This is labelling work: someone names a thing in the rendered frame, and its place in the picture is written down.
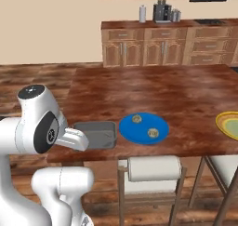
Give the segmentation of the grey coffee machine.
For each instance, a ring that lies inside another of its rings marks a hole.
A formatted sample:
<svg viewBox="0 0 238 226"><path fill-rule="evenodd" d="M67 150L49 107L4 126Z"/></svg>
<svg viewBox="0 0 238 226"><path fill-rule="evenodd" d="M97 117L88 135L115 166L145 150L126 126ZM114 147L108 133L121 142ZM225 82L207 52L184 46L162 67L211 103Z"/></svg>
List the grey coffee machine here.
<svg viewBox="0 0 238 226"><path fill-rule="evenodd" d="M171 19L171 8L166 0L158 0L156 4L153 5L152 20L155 23L159 22L170 22Z"/></svg>

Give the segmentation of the grey tupperware container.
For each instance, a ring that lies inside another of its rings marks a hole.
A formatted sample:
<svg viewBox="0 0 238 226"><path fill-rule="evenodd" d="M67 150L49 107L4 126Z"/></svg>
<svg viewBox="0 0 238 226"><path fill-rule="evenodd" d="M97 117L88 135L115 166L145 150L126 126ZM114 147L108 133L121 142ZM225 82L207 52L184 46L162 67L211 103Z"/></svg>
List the grey tupperware container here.
<svg viewBox="0 0 238 226"><path fill-rule="evenodd" d="M113 121L77 122L73 127L86 135L88 150L108 150L116 145L117 125Z"/></svg>

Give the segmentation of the yellow green round plate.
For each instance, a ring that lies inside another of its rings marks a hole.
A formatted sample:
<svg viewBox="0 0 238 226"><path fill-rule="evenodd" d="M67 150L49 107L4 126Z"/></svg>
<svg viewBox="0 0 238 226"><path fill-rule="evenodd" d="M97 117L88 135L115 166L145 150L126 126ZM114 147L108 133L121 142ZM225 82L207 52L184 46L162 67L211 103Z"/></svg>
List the yellow green round plate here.
<svg viewBox="0 0 238 226"><path fill-rule="evenodd" d="M227 137L238 140L238 112L223 112L218 114L216 125Z"/></svg>

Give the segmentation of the white paper towel roll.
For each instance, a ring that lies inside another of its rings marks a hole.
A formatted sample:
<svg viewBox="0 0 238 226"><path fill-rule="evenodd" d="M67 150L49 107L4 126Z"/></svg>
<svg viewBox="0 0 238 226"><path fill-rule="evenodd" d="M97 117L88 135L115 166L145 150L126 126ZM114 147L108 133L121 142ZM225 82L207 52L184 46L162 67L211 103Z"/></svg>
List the white paper towel roll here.
<svg viewBox="0 0 238 226"><path fill-rule="evenodd" d="M144 5L139 7L139 22L140 23L146 22L146 7Z"/></svg>

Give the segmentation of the grey metal jar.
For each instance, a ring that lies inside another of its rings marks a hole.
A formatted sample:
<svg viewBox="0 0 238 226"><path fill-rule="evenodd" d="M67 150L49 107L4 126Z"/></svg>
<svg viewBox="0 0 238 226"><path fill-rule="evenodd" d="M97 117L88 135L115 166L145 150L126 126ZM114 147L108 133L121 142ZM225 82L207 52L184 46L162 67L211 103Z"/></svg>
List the grey metal jar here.
<svg viewBox="0 0 238 226"><path fill-rule="evenodd" d="M181 12L178 9L173 9L171 12L171 21L180 22Z"/></svg>

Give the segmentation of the wooden base cupboards run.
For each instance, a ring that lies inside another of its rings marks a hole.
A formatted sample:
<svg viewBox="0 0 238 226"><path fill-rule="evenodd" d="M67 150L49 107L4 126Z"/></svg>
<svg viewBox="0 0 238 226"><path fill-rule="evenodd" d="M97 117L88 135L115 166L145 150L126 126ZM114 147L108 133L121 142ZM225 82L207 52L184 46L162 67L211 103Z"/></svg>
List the wooden base cupboards run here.
<svg viewBox="0 0 238 226"><path fill-rule="evenodd" d="M101 24L103 65L238 65L238 19L220 20L225 24L201 25L194 20L104 21Z"/></svg>

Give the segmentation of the blue round plate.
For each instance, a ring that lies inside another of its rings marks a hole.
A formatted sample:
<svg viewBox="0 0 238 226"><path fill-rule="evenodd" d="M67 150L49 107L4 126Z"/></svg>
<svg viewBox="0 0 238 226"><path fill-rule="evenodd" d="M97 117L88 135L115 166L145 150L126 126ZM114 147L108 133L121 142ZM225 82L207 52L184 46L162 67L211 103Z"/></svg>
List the blue round plate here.
<svg viewBox="0 0 238 226"><path fill-rule="evenodd" d="M138 124L132 122L132 116L135 114L142 117L142 121ZM150 128L156 128L159 131L157 138L148 136ZM169 124L164 118L154 113L132 113L120 120L119 132L128 141L144 145L155 144L166 139L169 134Z"/></svg>

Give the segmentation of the black hob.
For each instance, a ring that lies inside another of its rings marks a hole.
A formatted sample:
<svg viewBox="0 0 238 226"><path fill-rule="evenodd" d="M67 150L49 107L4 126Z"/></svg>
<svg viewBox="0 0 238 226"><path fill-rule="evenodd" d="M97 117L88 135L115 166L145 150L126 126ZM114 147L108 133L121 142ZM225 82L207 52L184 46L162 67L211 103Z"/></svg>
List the black hob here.
<svg viewBox="0 0 238 226"><path fill-rule="evenodd" d="M194 20L201 25L224 25L225 21L219 19L196 19Z"/></svg>

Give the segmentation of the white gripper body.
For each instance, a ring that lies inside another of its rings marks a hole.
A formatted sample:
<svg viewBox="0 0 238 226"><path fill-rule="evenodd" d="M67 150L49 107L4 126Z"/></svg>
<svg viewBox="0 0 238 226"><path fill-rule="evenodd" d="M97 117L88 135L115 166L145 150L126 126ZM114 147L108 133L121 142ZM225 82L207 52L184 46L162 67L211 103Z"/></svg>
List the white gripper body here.
<svg viewBox="0 0 238 226"><path fill-rule="evenodd" d="M65 129L61 141L63 146L81 152L84 152L89 145L89 141L82 131L68 127Z"/></svg>

